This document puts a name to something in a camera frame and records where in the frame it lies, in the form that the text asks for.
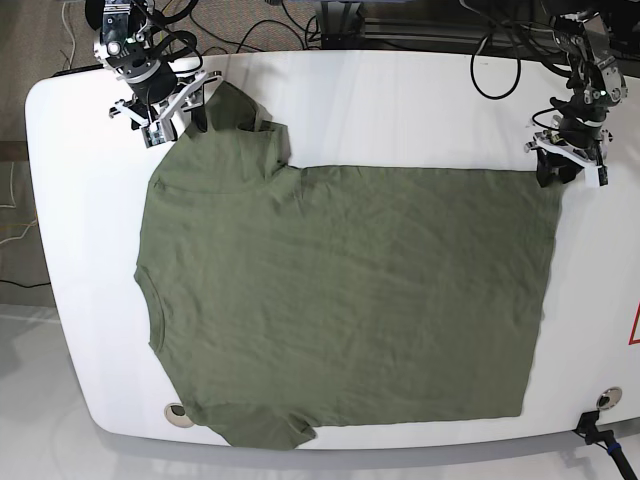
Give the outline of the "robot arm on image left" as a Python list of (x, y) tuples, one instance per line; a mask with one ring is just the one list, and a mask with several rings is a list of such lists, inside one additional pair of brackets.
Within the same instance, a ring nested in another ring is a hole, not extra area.
[(172, 122), (176, 114), (188, 113), (200, 132), (208, 130), (205, 85), (222, 76), (204, 69), (194, 34), (170, 28), (196, 5), (190, 1), (167, 16), (154, 1), (90, 3), (87, 21), (97, 34), (94, 56), (132, 91), (132, 97), (116, 101), (108, 115), (127, 118), (148, 148), (177, 140)]

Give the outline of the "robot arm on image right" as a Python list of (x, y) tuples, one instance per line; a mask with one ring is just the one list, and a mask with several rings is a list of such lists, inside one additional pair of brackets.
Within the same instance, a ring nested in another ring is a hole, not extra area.
[(613, 135), (605, 128), (611, 108), (627, 97), (626, 80), (611, 51), (609, 32), (599, 13), (563, 14), (554, 22), (554, 42), (566, 53), (569, 100), (550, 99), (551, 107), (531, 117), (540, 128), (525, 144), (537, 156), (540, 187), (567, 184), (582, 173), (591, 187), (608, 184), (605, 161)]

